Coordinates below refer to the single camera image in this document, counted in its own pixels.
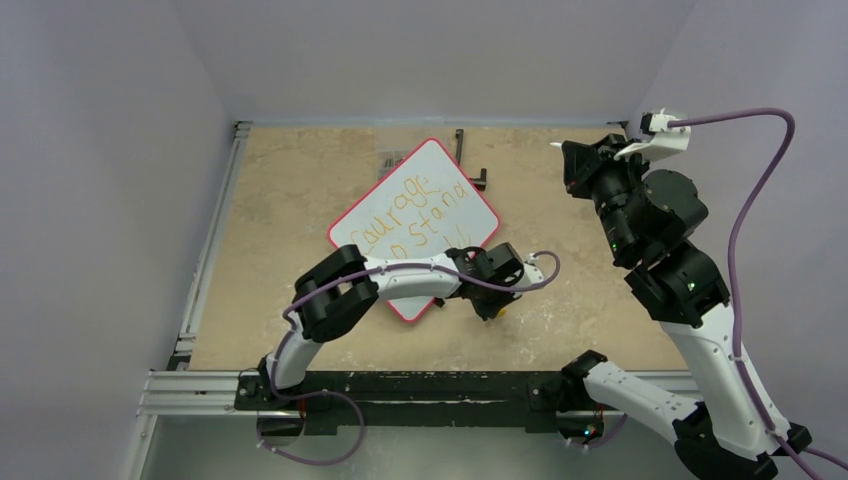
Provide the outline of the red framed whiteboard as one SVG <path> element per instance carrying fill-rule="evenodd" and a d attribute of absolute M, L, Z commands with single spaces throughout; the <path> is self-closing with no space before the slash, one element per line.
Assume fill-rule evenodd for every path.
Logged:
<path fill-rule="evenodd" d="M 336 247 L 415 260 L 449 248 L 482 246 L 501 224 L 446 147 L 428 138 L 349 207 L 328 229 Z"/>

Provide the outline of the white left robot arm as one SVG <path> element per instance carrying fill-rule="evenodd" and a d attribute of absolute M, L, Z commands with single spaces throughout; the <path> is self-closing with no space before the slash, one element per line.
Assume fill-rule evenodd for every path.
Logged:
<path fill-rule="evenodd" d="M 406 260 L 370 257 L 345 245 L 296 281 L 295 296 L 283 312 L 289 330 L 264 361 L 259 395 L 275 409 L 292 405 L 322 346 L 348 334 L 376 304 L 459 298 L 490 320 L 544 282 L 535 259 L 522 258 L 508 243 Z"/>

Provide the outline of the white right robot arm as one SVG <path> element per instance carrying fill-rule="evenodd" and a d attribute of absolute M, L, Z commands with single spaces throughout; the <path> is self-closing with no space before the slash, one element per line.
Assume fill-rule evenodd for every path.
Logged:
<path fill-rule="evenodd" d="M 593 203 L 614 265 L 676 346 L 699 397 L 664 390 L 589 350 L 562 369 L 559 409 L 615 408 L 667 440 L 700 479 L 776 477 L 776 458 L 801 453 L 812 437 L 775 408 L 754 375 L 738 370 L 745 349 L 733 342 L 730 291 L 714 260 L 690 241 L 708 215 L 696 186 L 679 172 L 652 169 L 617 134 L 565 141 L 561 150 L 566 191 Z"/>

